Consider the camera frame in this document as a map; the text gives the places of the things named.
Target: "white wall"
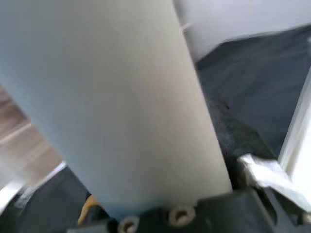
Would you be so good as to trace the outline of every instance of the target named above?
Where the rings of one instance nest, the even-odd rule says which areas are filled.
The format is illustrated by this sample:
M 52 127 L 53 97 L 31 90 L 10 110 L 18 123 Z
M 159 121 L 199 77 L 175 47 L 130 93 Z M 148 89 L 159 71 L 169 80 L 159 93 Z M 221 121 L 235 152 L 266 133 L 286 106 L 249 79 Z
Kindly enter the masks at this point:
M 219 1 L 188 0 L 187 4 L 191 23 L 191 41 L 187 43 L 193 58 L 198 60 L 228 38 L 228 29 Z
M 196 58 L 219 43 L 311 23 L 310 0 L 193 0 L 189 5 Z

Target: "white post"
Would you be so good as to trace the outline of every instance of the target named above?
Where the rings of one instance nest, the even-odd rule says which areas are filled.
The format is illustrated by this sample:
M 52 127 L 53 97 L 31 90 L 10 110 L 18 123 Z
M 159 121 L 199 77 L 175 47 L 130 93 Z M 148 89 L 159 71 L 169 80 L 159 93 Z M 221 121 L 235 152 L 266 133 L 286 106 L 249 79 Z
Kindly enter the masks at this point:
M 169 0 L 10 0 L 0 81 L 111 216 L 231 190 Z
M 282 168 L 311 203 L 311 70 L 302 88 L 279 156 Z

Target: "screw head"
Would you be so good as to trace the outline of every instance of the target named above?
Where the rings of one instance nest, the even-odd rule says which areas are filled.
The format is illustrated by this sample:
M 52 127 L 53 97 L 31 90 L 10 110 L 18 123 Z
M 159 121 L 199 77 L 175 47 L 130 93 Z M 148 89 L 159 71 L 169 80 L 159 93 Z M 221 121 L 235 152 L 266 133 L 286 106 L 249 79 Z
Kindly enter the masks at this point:
M 187 226 L 195 218 L 195 209 L 190 205 L 178 205 L 169 212 L 169 224 L 174 227 Z
M 138 229 L 139 218 L 129 216 L 123 219 L 118 225 L 118 233 L 135 233 Z

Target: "wooden floor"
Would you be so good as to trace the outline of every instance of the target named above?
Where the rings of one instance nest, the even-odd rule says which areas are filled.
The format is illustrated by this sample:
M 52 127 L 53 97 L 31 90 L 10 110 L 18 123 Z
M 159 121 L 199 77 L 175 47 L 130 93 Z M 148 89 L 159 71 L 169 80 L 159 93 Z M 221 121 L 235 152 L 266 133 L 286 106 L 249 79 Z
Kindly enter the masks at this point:
M 0 189 L 18 180 L 34 185 L 62 162 L 0 87 Z

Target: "black plastic part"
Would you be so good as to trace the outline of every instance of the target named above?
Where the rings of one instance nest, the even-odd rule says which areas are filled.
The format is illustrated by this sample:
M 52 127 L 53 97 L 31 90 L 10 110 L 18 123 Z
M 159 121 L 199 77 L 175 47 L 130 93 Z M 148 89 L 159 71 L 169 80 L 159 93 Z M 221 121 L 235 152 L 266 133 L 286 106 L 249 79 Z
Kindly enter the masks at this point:
M 139 217 L 136 233 L 311 233 L 311 225 L 295 226 L 292 223 L 270 188 L 246 188 L 203 199 L 198 202 L 195 212 L 196 217 L 190 224 L 174 227 L 168 223 L 168 210 L 150 210 Z M 95 232 L 97 228 L 96 225 L 93 229 L 83 226 L 74 232 Z M 115 226 L 108 232 L 116 231 Z
M 66 230 L 66 233 L 117 233 L 118 222 L 113 218 L 88 223 Z

